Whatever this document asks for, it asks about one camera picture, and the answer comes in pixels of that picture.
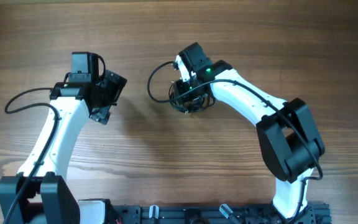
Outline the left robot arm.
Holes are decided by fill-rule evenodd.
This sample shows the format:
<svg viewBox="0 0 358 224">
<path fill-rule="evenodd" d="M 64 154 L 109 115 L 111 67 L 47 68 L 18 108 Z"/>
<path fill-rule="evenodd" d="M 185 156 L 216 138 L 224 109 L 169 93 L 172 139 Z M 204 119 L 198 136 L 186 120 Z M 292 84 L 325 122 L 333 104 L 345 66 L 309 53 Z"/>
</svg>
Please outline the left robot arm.
<svg viewBox="0 0 358 224">
<path fill-rule="evenodd" d="M 73 52 L 71 70 L 49 88 L 47 120 L 15 176 L 0 179 L 5 223 L 122 223 L 108 199 L 77 201 L 67 186 L 69 161 L 79 133 L 92 119 L 103 125 L 127 80 L 100 69 L 102 56 Z"/>
</svg>

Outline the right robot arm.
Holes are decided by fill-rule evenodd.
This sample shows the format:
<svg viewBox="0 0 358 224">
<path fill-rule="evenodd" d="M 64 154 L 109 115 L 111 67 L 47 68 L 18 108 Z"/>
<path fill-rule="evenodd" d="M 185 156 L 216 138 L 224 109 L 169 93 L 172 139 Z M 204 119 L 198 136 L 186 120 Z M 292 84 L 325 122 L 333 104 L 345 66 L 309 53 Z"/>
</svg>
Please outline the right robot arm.
<svg viewBox="0 0 358 224">
<path fill-rule="evenodd" d="M 180 51 L 173 66 L 181 74 L 171 94 L 175 101 L 189 105 L 207 96 L 255 126 L 262 159 L 276 178 L 273 206 L 285 220 L 298 221 L 306 208 L 308 182 L 323 178 L 319 158 L 325 146 L 308 105 L 260 90 L 227 62 L 212 62 L 197 42 Z"/>
</svg>

